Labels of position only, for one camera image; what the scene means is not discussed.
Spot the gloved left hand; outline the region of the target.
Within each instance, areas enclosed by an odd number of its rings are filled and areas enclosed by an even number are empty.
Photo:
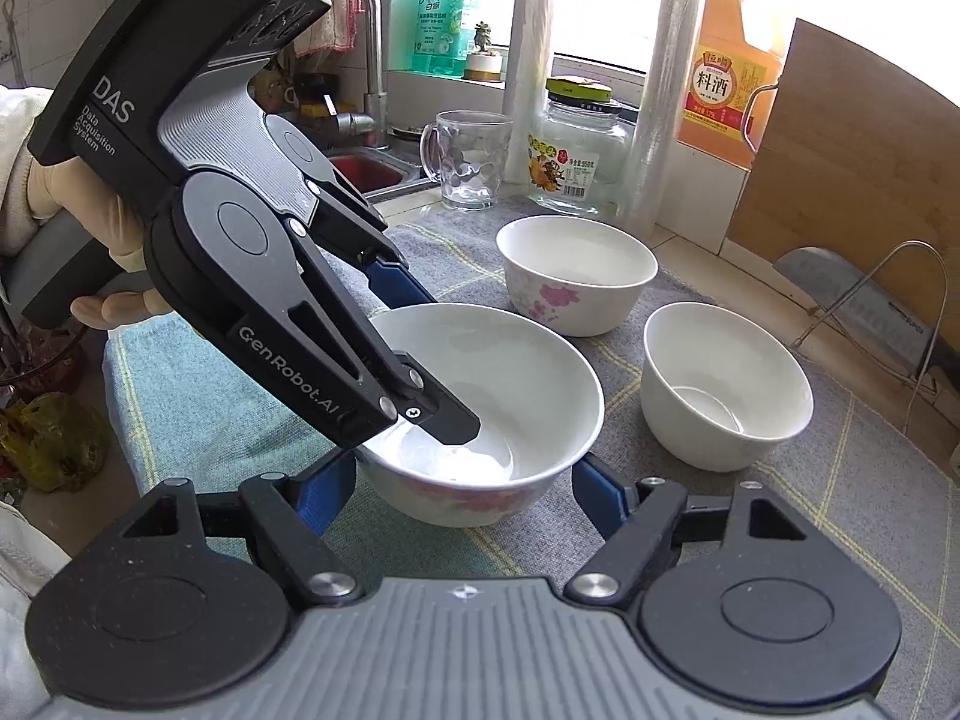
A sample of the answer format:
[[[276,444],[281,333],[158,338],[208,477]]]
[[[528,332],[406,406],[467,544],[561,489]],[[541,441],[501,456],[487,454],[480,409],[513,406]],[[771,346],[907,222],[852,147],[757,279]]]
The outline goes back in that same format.
[[[43,166],[34,161],[28,177],[28,203],[37,221],[65,210],[109,252],[127,273],[145,271],[145,233],[137,213],[78,158]],[[76,320],[96,330],[114,330],[171,312],[155,288],[82,296],[70,306]]]

